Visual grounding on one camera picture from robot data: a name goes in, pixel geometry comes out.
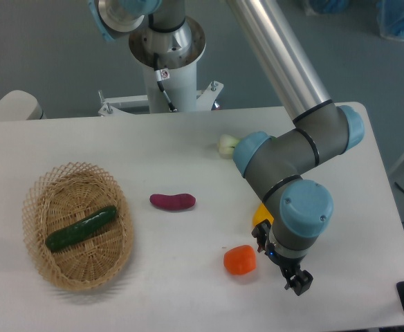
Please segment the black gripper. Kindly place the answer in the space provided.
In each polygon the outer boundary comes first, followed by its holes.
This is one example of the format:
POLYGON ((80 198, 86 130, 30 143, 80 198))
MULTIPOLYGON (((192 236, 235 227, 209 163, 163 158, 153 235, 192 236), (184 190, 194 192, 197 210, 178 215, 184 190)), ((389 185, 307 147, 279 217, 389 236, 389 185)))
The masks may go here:
POLYGON ((285 289, 293 288, 295 294, 300 296, 310 289, 313 276, 307 270, 298 270, 300 262, 306 256, 308 250, 291 250, 284 247, 275 239, 272 225, 269 221, 258 223, 252 230, 251 235, 257 241, 257 252, 265 255, 280 267, 282 276, 286 280, 285 289))

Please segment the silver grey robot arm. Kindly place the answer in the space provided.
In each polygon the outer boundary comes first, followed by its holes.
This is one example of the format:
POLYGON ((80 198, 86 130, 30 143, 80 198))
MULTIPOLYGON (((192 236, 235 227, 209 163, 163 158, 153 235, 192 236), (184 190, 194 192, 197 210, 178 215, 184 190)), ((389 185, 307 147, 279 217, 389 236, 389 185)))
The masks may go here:
MULTIPOLYGON (((333 213, 328 190, 302 176, 356 146, 365 128, 351 107, 333 103, 275 1, 229 6, 294 125, 277 138, 262 131, 246 136, 232 158, 272 215, 252 231, 259 250, 279 266, 286 287, 301 295, 313 281, 301 261, 333 213)), ((144 68, 151 113, 201 107, 195 65, 205 35, 183 1, 90 1, 88 7, 105 40, 128 37, 144 68)))

